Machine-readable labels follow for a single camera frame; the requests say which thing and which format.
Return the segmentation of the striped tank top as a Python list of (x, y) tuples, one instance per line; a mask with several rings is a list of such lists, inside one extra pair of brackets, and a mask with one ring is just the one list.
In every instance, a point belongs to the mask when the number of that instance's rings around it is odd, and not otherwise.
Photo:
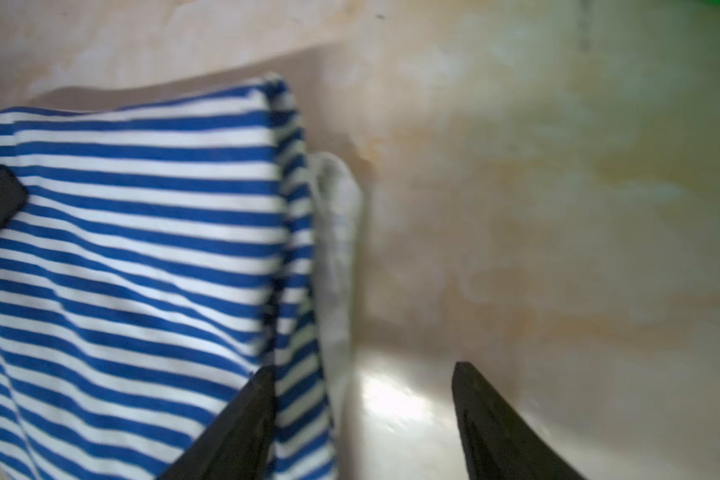
[(0, 470), (154, 479), (261, 368), (268, 479), (334, 479), (316, 205), (276, 75), (99, 112), (0, 111)]

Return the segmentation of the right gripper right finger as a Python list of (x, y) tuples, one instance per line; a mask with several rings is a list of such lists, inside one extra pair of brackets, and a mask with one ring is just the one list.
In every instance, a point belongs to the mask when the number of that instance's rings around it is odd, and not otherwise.
[(451, 389), (471, 479), (583, 479), (472, 363), (455, 364)]

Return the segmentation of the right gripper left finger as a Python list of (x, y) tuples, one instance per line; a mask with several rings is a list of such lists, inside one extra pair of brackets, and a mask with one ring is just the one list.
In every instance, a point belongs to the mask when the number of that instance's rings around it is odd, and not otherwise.
[(265, 476), (275, 422), (275, 369), (257, 371), (159, 480), (252, 480)]

